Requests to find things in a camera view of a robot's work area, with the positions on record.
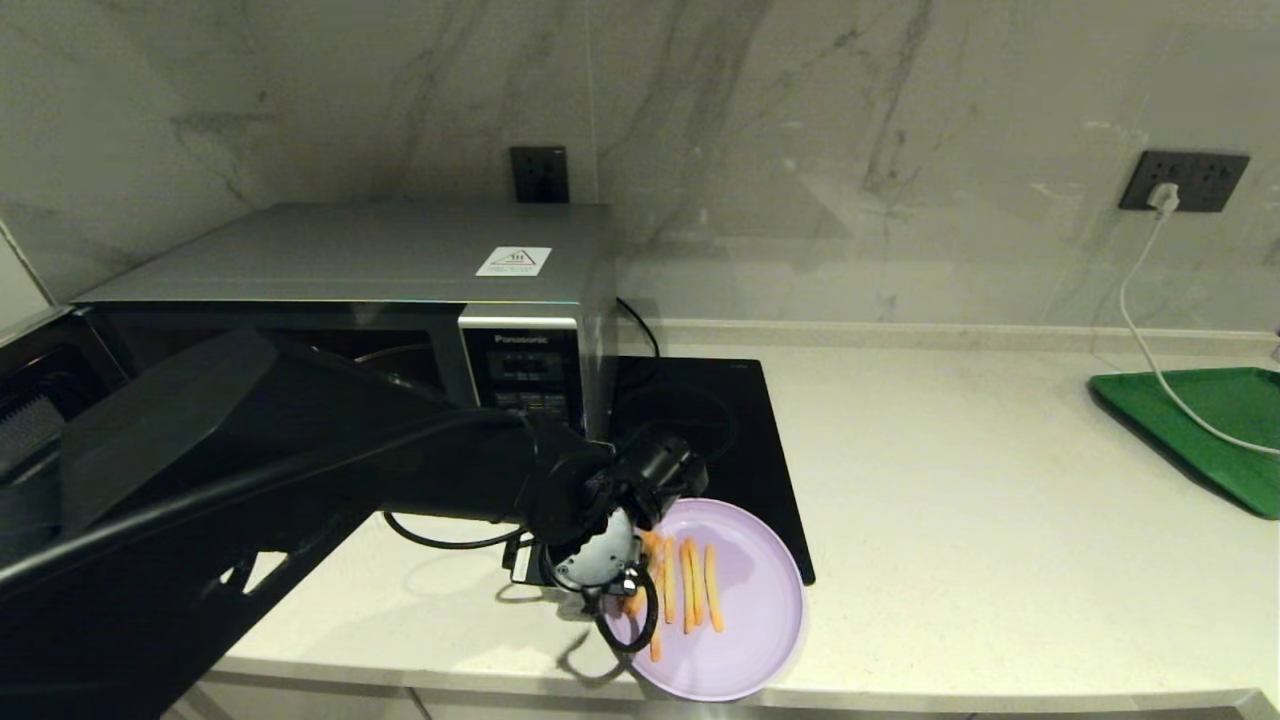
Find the lilac round plate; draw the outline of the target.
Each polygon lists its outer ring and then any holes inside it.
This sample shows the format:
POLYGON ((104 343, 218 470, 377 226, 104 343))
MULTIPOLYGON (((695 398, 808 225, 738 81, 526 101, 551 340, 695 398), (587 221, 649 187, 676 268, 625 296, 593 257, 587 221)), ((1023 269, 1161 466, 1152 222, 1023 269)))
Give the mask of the lilac round plate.
MULTIPOLYGON (((717 547, 724 632, 716 633, 707 614, 692 634, 684 633, 678 556, 675 624, 664 620, 663 582, 648 594, 658 609, 663 659, 652 664, 646 647, 632 656, 634 673, 672 696, 699 702, 736 701, 765 688, 790 665, 806 629, 804 584, 785 543, 750 512, 710 498, 677 501, 653 532, 662 539, 672 537, 677 553, 685 538, 698 544, 703 559, 707 544, 717 547)), ((626 616, 621 602, 605 607, 608 628, 623 642, 643 629, 645 615, 626 616)))

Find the black glass microwave door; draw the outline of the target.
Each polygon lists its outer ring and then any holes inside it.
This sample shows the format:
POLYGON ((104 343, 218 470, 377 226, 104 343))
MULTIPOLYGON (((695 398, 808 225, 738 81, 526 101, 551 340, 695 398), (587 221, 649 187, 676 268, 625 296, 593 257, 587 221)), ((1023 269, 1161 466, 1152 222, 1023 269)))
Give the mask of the black glass microwave door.
POLYGON ((0 332, 0 486, 128 380, 104 323, 88 309, 52 307, 0 332))

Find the silver Panasonic microwave oven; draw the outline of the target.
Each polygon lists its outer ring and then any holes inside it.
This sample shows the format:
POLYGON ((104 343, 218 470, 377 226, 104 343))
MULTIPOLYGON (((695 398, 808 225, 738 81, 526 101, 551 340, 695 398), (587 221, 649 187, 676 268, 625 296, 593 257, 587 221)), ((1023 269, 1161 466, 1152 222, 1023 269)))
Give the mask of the silver Panasonic microwave oven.
POLYGON ((426 343, 460 407, 540 413, 593 441, 614 388, 616 227, 602 205, 298 202, 242 217, 87 291, 128 372, 250 325, 355 360, 426 343), (476 277, 499 246, 538 277, 476 277))

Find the cabinet front panel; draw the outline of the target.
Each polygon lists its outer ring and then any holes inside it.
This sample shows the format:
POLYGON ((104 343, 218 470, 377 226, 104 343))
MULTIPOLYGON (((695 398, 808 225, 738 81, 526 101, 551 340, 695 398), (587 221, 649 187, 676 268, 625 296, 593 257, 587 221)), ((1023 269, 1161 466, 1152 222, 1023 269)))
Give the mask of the cabinet front panel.
POLYGON ((182 700, 198 720, 430 720, 398 687, 210 673, 182 700))
POLYGON ((430 720, 977 720, 975 714, 791 708, 682 700, 413 691, 430 720))

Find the black induction cooktop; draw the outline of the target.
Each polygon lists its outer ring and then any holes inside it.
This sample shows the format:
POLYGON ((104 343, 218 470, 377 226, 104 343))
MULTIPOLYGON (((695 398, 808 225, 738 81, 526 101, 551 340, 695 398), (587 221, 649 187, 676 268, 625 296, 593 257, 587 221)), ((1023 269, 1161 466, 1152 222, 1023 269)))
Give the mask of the black induction cooktop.
POLYGON ((774 419, 763 365, 753 359, 616 360, 614 388, 591 436, 622 446, 641 430, 686 441, 705 460, 704 493, 765 523, 804 585, 817 574, 774 419))

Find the white warning sticker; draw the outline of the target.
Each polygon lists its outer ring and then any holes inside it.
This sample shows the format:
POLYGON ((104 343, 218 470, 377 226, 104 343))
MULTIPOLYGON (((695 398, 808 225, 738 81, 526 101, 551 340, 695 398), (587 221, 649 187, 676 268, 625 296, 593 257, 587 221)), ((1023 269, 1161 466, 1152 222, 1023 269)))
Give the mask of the white warning sticker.
POLYGON ((538 277, 552 255, 550 247, 499 246, 480 268, 476 277, 538 277))

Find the green plastic tray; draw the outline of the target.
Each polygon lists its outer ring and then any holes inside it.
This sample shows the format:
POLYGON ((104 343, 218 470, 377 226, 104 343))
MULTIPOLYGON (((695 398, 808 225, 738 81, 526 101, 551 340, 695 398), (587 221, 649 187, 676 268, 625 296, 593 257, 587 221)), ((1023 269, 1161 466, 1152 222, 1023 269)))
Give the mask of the green plastic tray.
MULTIPOLYGON (((1184 404, 1222 433, 1280 448, 1280 372, 1239 366, 1164 377, 1184 404)), ((1210 434, 1151 373, 1094 375, 1087 388, 1112 419, 1193 482, 1256 516, 1280 520, 1280 457, 1210 434)))

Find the small black wall socket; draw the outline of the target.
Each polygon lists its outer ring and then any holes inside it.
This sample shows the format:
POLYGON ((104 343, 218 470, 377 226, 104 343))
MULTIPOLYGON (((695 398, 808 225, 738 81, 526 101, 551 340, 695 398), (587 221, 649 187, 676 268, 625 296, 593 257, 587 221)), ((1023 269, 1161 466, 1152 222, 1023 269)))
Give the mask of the small black wall socket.
POLYGON ((512 146, 508 149, 508 154, 517 202, 570 202, 570 176, 564 146, 512 146))

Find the wide black wall socket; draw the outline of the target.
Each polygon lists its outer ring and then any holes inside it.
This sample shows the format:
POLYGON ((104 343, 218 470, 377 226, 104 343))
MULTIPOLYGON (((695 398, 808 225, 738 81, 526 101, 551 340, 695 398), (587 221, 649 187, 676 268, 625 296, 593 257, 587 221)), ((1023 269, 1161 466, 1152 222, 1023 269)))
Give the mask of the wide black wall socket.
POLYGON ((1180 211, 1220 213, 1239 184, 1251 158, 1234 152, 1144 150, 1123 191, 1120 210, 1151 210, 1157 186, 1178 187, 1180 211))

